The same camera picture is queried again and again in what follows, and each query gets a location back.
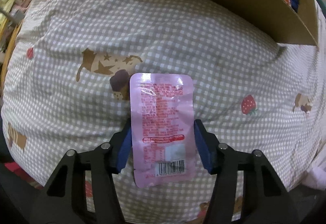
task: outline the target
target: star print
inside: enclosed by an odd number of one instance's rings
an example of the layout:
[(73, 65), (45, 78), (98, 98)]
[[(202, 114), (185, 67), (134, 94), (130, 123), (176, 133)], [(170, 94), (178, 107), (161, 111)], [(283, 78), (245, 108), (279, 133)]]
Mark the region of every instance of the star print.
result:
[(113, 72), (110, 70), (110, 68), (113, 68), (113, 67), (114, 66), (104, 67), (101, 62), (98, 62), (98, 70), (95, 70), (94, 73), (113, 75)]
[(130, 61), (132, 61), (130, 57), (126, 57), (125, 60), (123, 60), (123, 62), (126, 62), (126, 64), (128, 64)]
[(106, 55), (104, 56), (104, 61), (105, 61), (105, 60), (110, 61), (110, 58), (111, 58), (111, 56), (109, 56), (108, 54), (106, 54)]

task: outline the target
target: metal pin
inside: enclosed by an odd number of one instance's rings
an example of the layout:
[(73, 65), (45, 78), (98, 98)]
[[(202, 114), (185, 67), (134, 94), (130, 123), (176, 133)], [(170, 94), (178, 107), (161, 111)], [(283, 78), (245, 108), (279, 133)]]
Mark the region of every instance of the metal pin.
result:
[(256, 157), (261, 157), (263, 155), (263, 152), (261, 152), (260, 150), (254, 150), (252, 152)]
[(67, 156), (71, 157), (73, 155), (75, 155), (75, 150), (68, 150), (67, 151)]
[(110, 147), (110, 143), (108, 143), (108, 142), (105, 142), (101, 145), (101, 148), (104, 150), (107, 150), (109, 147)]
[(222, 150), (226, 150), (228, 148), (228, 145), (226, 143), (219, 143), (218, 147)]

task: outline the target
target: pink snack package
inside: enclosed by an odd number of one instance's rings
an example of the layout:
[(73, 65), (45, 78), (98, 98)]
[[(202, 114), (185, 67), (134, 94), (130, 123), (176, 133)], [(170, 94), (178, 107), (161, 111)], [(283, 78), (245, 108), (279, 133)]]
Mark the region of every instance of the pink snack package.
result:
[(193, 90), (187, 75), (136, 73), (131, 77), (132, 149), (139, 188), (195, 176)]

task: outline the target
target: gingham bedsheet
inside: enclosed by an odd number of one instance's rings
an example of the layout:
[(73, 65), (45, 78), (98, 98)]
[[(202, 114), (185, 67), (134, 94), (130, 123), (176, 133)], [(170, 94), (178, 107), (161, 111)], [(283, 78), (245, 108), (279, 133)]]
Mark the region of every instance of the gingham bedsheet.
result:
[[(278, 45), (209, 0), (33, 0), (4, 84), (10, 152), (44, 185), (67, 150), (94, 149), (122, 129), (134, 72), (187, 74), (195, 118), (236, 150), (261, 149), (290, 189), (324, 143), (326, 31), (317, 12), (319, 51)], [(192, 180), (140, 189), (130, 156), (114, 175), (126, 221), (196, 219), (215, 181), (199, 156), (196, 170)], [(241, 186), (242, 175), (237, 196)]]

